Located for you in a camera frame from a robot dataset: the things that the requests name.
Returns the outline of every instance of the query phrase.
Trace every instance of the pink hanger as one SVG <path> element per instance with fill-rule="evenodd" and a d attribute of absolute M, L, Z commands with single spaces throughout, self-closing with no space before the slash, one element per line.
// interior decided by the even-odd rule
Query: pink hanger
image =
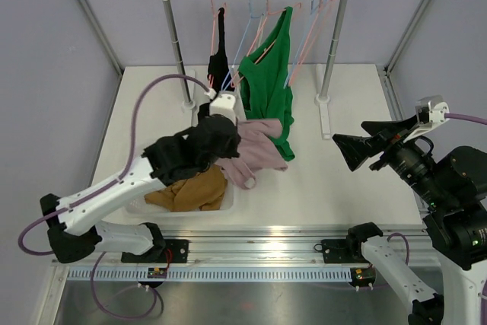
<path fill-rule="evenodd" d="M 212 29 L 212 55 L 214 55 L 214 51 L 215 51 L 215 29 L 216 29 L 216 20 L 218 19 L 218 12 L 215 11 L 215 5 L 213 3 L 213 0 L 210 0 L 210 2 L 212 3 L 212 14 L 213 14 L 213 29 Z M 223 3 L 223 8 L 225 9 L 225 14 L 224 16 L 226 16 L 227 14 L 227 3 Z M 210 88 L 213 88 L 213 75 L 210 75 L 208 77 L 208 82 L 209 82 L 209 86 Z"/>
<path fill-rule="evenodd" d="M 321 30 L 323 29 L 325 23 L 326 23 L 326 19 L 329 17 L 330 13 L 331 13 L 331 10 L 333 9 L 333 3 L 335 2 L 335 0 L 328 0 L 324 5 L 320 4 L 320 6 L 323 6 L 321 10 L 323 10 L 324 8 L 328 7 L 327 10 L 326 10 L 326 13 L 325 15 L 323 16 L 323 20 L 321 21 L 321 24 L 320 26 L 318 27 L 317 29 L 317 32 L 314 34 L 314 37 L 313 39 L 311 40 L 311 43 L 309 45 L 308 48 L 306 48 L 306 45 L 307 45 L 307 42 L 310 38 L 310 35 L 311 35 L 311 31 L 313 30 L 313 27 L 310 29 L 310 32 L 308 33 L 307 35 L 307 38 L 306 38 L 306 41 L 304 42 L 304 46 L 303 46 L 303 49 L 301 50 L 301 53 L 299 54 L 299 61 L 298 61 L 298 65 L 296 66 L 296 68 L 294 69 L 292 75 L 291 75 L 291 78 L 289 80 L 289 85 L 292 85 L 294 83 L 294 80 L 296 78 L 296 75 L 298 74 L 298 71 L 299 69 L 301 68 L 301 66 L 303 65 L 303 62 L 304 60 L 306 59 L 307 57 L 307 54 L 310 52 L 310 50 L 313 48 L 313 45 L 315 43 L 315 41 L 317 40 L 318 36 L 321 34 Z"/>
<path fill-rule="evenodd" d="M 299 12 L 301 11 L 301 9 L 303 8 L 303 4 L 301 2 L 298 2 L 298 3 L 296 3 L 296 4 L 294 4 L 292 6 L 292 8 L 296 8 L 296 7 L 298 7 L 298 11 L 293 14 L 291 20 L 299 14 Z M 256 44 L 257 40 L 259 39 L 260 34 L 264 31 L 264 26 L 266 25 L 267 20 L 269 19 L 269 16 L 276 15 L 276 14 L 281 14 L 281 13 L 283 13 L 283 12 L 286 11 L 285 8 L 283 8 L 283 9 L 281 9 L 279 11 L 270 11 L 270 2 L 269 2 L 269 0 L 266 0 L 266 10 L 267 10 L 266 16 L 264 17 L 264 20 L 263 20 L 262 24 L 260 25 L 259 29 L 257 30 L 257 34 L 256 34 L 255 38 L 253 39 L 252 44 L 250 45 L 249 51 L 247 52 L 247 56 L 251 54 L 252 49 L 253 49 L 254 45 Z M 259 63 L 259 61 L 267 54 L 268 51 L 270 51 L 270 49 L 272 48 L 272 46 L 274 46 L 274 43 L 275 43 L 275 40 L 272 41 L 272 43 L 269 45 L 269 47 L 266 47 L 264 49 L 263 54 L 261 56 L 259 56 L 259 58 L 255 61 L 256 64 Z M 238 72 L 236 72 L 235 75 L 233 76 L 232 80 L 231 80 L 231 86 L 235 88 L 237 85 L 240 84 L 240 82 L 242 81 L 242 79 L 244 79 L 244 77 L 243 76 L 242 77 L 238 76 Z"/>

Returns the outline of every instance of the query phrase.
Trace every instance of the gray wall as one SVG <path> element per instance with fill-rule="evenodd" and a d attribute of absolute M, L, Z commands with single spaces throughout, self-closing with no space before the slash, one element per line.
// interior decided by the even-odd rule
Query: gray wall
<path fill-rule="evenodd" d="M 303 1 L 306 11 L 293 22 L 292 44 L 301 39 L 310 0 L 271 0 L 272 9 Z M 337 62 L 383 65 L 420 0 L 349 0 Z M 228 56 L 233 60 L 248 20 L 247 0 L 228 3 Z M 261 6 L 265 0 L 256 0 Z M 170 37 L 160 0 L 90 0 L 95 13 L 124 65 L 173 65 Z M 211 48 L 212 16 L 209 0 L 173 0 L 182 53 L 188 64 L 204 65 Z M 275 23 L 271 19 L 267 30 Z M 308 62 L 324 62 L 333 28 L 333 17 Z M 248 37 L 248 49 L 253 37 Z"/>
<path fill-rule="evenodd" d="M 434 0 L 393 70 L 406 115 L 420 97 L 442 94 L 452 113 L 487 118 L 487 0 Z M 459 145 L 487 151 L 487 127 L 450 121 L 430 136 L 436 158 Z"/>
<path fill-rule="evenodd" d="M 28 324 L 52 257 L 17 237 L 41 196 L 88 185 L 117 80 L 75 0 L 0 4 L 0 322 Z M 46 225 L 27 243 L 48 249 Z"/>

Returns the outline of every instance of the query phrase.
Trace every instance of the yellow-brown cloth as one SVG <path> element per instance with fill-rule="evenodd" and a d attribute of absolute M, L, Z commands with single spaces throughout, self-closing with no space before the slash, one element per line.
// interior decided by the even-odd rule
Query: yellow-brown cloth
<path fill-rule="evenodd" d="M 213 165 L 206 172 L 187 180 L 178 180 L 164 190 L 145 195 L 145 201 L 162 206 L 171 212 L 195 209 L 211 211 L 220 209 L 227 188 L 220 167 Z"/>

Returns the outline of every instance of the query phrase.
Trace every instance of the black mount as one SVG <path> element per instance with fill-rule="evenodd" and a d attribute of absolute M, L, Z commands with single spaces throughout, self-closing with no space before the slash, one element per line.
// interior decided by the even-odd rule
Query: black mount
<path fill-rule="evenodd" d="M 435 293 L 431 300 L 412 302 L 412 313 L 408 316 L 409 325 L 441 325 L 444 314 L 443 296 Z"/>

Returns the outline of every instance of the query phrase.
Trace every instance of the metal rod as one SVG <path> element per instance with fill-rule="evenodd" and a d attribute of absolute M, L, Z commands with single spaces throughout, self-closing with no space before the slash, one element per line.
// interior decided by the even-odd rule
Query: metal rod
<path fill-rule="evenodd" d="M 110 60 L 112 67 L 115 69 L 115 72 L 119 77 L 123 76 L 123 67 L 120 63 L 115 51 L 113 51 L 110 42 L 108 41 L 107 36 L 105 35 L 103 29 L 98 22 L 98 19 L 94 15 L 93 10 L 88 2 L 88 0 L 77 0 L 81 10 L 83 11 L 84 16 L 87 18 L 88 23 L 90 24 L 95 36 L 100 41 L 101 46 L 103 47 L 103 51 L 107 55 L 108 59 Z"/>
<path fill-rule="evenodd" d="M 169 26 L 170 40 L 173 44 L 174 58 L 176 58 L 177 71 L 180 74 L 186 75 L 184 70 L 183 57 L 181 56 L 180 41 L 177 39 L 176 23 L 174 23 L 173 7 L 170 5 L 170 0 L 163 0 L 164 13 L 166 14 L 167 25 Z M 189 95 L 188 83 L 185 79 L 181 79 L 181 88 L 183 89 L 183 98 L 186 105 L 192 103 Z"/>
<path fill-rule="evenodd" d="M 343 18 L 345 17 L 345 9 L 348 0 L 340 0 L 338 5 L 338 12 L 336 14 L 335 28 L 333 29 L 332 42 L 329 45 L 328 59 L 326 61 L 325 75 L 323 76 L 323 83 L 321 85 L 320 99 L 325 101 L 328 98 L 329 80 L 332 77 L 333 66 L 335 65 L 336 48 L 342 31 Z"/>
<path fill-rule="evenodd" d="M 406 27 L 406 30 L 404 31 L 403 35 L 401 36 L 401 40 L 397 44 L 396 49 L 393 52 L 393 55 L 391 56 L 389 62 L 385 66 L 385 70 L 388 75 L 393 71 L 394 67 L 396 66 L 399 57 L 403 54 L 403 51 L 405 50 L 406 46 L 409 44 L 409 41 L 411 40 L 412 35 L 417 29 L 420 20 L 423 19 L 423 17 L 425 16 L 425 12 L 430 5 L 431 5 L 431 0 L 421 0 L 419 2 L 419 5 L 415 10 L 414 15 L 409 21 L 408 26 Z"/>

